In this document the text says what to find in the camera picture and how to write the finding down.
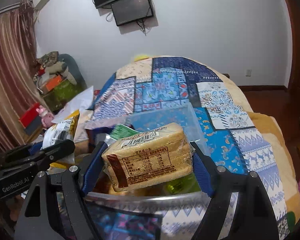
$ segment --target orange box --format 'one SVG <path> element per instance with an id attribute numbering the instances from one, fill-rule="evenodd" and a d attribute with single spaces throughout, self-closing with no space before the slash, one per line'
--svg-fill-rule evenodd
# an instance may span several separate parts
<path id="1" fill-rule="evenodd" d="M 54 78 L 51 78 L 47 84 L 45 84 L 44 86 L 44 90 L 46 92 L 49 92 L 51 91 L 52 89 L 54 89 L 57 85 L 59 85 L 60 83 L 62 82 L 62 77 L 60 75 L 54 77 Z"/>

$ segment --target nutrition facts table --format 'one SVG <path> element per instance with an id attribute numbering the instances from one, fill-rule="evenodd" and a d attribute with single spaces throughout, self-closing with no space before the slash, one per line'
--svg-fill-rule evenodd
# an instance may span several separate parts
<path id="1" fill-rule="evenodd" d="M 148 150 L 141 154 L 122 158 L 122 161 L 130 176 L 154 171 L 171 165 L 167 147 Z"/>

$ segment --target wooden floor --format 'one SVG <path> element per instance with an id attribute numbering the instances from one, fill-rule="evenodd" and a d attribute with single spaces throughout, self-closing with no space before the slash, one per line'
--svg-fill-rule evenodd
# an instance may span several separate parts
<path id="1" fill-rule="evenodd" d="M 300 98 L 284 90 L 243 92 L 255 113 L 273 116 L 279 124 L 292 157 L 296 179 L 300 179 L 300 156 L 296 144 L 300 139 Z"/>

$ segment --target curtain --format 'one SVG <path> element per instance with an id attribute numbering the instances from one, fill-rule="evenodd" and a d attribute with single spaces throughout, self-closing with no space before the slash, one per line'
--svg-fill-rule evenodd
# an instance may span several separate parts
<path id="1" fill-rule="evenodd" d="M 20 7 L 0 14 L 0 151 L 25 143 L 20 116 L 41 99 L 32 76 L 36 72 L 34 9 Z"/>

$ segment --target curtain rod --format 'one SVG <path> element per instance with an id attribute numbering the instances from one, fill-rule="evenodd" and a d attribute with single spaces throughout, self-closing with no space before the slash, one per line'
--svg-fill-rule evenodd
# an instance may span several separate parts
<path id="1" fill-rule="evenodd" d="M 20 7 L 20 3 L 19 3 L 19 2 L 18 2 L 18 3 L 11 4 L 11 5 L 8 5 L 8 6 L 3 7 L 3 8 L 0 9 L 0 14 L 2 14 L 2 13 L 4 13 L 4 12 L 7 12 L 7 11 L 9 11 L 9 10 L 11 10 L 11 9 L 16 9 L 16 8 L 18 8 L 18 7 Z"/>

